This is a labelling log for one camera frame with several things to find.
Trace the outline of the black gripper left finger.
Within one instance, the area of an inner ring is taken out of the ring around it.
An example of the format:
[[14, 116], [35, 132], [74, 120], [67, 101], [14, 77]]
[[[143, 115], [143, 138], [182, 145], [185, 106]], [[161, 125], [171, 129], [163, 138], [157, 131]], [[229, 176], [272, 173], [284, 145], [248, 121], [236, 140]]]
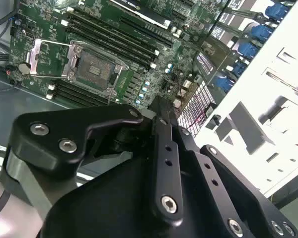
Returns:
[[[130, 105], [109, 105], [18, 116], [3, 163], [9, 181], [21, 186], [45, 222], [63, 196], [134, 158], [153, 156], [158, 178], [180, 180], [167, 102], [156, 97], [145, 114]], [[153, 193], [166, 210], [164, 219], [179, 224], [183, 211], [176, 200], [182, 190], [155, 185]]]

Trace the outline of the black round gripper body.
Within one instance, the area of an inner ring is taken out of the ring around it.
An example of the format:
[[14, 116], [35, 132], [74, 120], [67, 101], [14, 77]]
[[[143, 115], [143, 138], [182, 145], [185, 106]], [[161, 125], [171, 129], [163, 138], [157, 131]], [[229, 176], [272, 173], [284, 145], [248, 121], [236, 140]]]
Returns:
[[[199, 166], [209, 172], [227, 171], [215, 158], [183, 155], [180, 180], [167, 182], [154, 171], [157, 160], [150, 156], [128, 160], [63, 196], [49, 211], [40, 236], [43, 238], [225, 238], [228, 226], [211, 196], [211, 182]], [[179, 224], [164, 219], [166, 210], [155, 185], [180, 188]]]

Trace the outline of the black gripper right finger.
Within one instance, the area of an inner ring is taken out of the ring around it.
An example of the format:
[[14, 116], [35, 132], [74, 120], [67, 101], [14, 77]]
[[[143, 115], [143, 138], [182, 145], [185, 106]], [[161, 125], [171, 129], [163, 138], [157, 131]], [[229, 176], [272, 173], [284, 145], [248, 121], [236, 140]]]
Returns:
[[216, 148], [199, 148], [165, 113], [179, 148], [184, 185], [184, 221], [177, 238], [298, 238], [298, 229]]

